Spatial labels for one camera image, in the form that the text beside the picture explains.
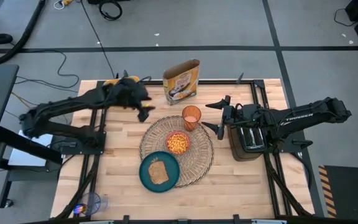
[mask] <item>butcher block tabletop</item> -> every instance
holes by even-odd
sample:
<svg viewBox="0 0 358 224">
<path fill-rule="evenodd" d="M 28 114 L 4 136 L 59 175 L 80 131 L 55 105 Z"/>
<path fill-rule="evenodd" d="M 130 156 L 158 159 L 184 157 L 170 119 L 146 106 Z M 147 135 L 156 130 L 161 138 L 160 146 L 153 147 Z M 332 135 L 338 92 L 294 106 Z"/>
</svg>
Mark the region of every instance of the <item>butcher block tabletop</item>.
<svg viewBox="0 0 358 224">
<path fill-rule="evenodd" d="M 270 108 L 287 108 L 280 79 L 265 79 L 264 82 Z M 83 80 L 78 94 L 95 88 L 96 84 L 97 80 Z M 106 147 L 100 158 L 95 192 L 108 197 L 109 207 L 94 214 L 92 219 L 122 220 L 124 215 L 129 215 L 131 220 L 232 219 L 233 214 L 239 214 L 240 218 L 273 218 L 263 156 L 254 161 L 235 161 L 228 135 L 219 141 L 208 128 L 214 159 L 208 174 L 199 182 L 157 194 L 147 190 L 139 179 L 140 141 L 154 122 L 166 116 L 180 116 L 184 107 L 195 105 L 202 112 L 200 122 L 219 124 L 221 111 L 205 105 L 218 102 L 225 95 L 231 96 L 232 105 L 251 104 L 249 85 L 198 85 L 196 96 L 173 106 L 168 105 L 162 86 L 147 86 L 147 90 L 153 99 L 148 104 L 156 109 L 144 123 L 138 122 L 137 111 L 113 107 L 108 110 Z M 71 125 L 89 125 L 90 117 L 91 110 L 77 111 Z M 281 161 L 288 188 L 305 210 L 313 213 L 302 164 L 290 154 L 282 154 Z M 63 166 L 51 217 L 58 215 L 77 191 L 82 163 L 83 156 L 77 155 Z M 283 214 L 282 196 L 277 186 L 276 189 Z"/>
</svg>

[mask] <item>woven placemat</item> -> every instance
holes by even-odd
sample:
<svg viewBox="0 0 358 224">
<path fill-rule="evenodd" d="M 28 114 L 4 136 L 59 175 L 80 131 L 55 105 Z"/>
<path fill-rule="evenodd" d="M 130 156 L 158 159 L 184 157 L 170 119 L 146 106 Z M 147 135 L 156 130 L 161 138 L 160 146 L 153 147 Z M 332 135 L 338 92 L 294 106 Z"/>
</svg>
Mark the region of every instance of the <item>woven placemat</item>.
<svg viewBox="0 0 358 224">
<path fill-rule="evenodd" d="M 212 166 L 214 149 L 209 134 L 202 125 L 192 131 L 186 131 L 181 116 L 169 116 L 151 125 L 140 143 L 140 158 L 155 151 L 169 152 L 165 141 L 170 133 L 182 131 L 190 139 L 190 148 L 181 155 L 173 155 L 179 162 L 180 177 L 175 187 L 185 187 L 203 178 Z"/>
</svg>

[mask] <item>cereal box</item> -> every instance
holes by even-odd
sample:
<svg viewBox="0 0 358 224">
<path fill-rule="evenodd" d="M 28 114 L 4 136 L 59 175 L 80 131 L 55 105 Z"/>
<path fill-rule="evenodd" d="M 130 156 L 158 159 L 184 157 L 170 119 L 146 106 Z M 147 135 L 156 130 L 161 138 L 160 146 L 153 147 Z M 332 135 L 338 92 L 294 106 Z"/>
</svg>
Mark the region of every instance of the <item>cereal box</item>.
<svg viewBox="0 0 358 224">
<path fill-rule="evenodd" d="M 197 59 L 176 65 L 163 74 L 165 97 L 170 105 L 197 94 L 200 61 Z"/>
</svg>

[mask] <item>slice of bread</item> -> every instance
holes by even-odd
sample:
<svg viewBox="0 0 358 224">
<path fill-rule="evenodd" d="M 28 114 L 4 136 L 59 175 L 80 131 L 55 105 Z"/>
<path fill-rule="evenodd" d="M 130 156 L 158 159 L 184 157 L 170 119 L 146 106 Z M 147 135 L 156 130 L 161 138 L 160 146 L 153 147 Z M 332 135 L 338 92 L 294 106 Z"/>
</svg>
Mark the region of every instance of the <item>slice of bread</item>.
<svg viewBox="0 0 358 224">
<path fill-rule="evenodd" d="M 162 184 L 169 180 L 165 164 L 162 161 L 153 162 L 150 165 L 149 175 L 153 184 Z"/>
</svg>

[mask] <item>cereal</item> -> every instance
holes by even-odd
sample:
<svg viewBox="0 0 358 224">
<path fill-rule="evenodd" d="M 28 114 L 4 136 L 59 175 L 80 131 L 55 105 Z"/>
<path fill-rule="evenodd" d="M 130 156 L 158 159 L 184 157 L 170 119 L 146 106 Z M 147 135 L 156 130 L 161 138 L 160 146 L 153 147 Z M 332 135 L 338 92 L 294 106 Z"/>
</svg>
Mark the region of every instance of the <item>cereal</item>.
<svg viewBox="0 0 358 224">
<path fill-rule="evenodd" d="M 189 148 L 188 138 L 183 133 L 172 134 L 167 140 L 168 150 L 174 154 L 183 154 Z"/>
</svg>

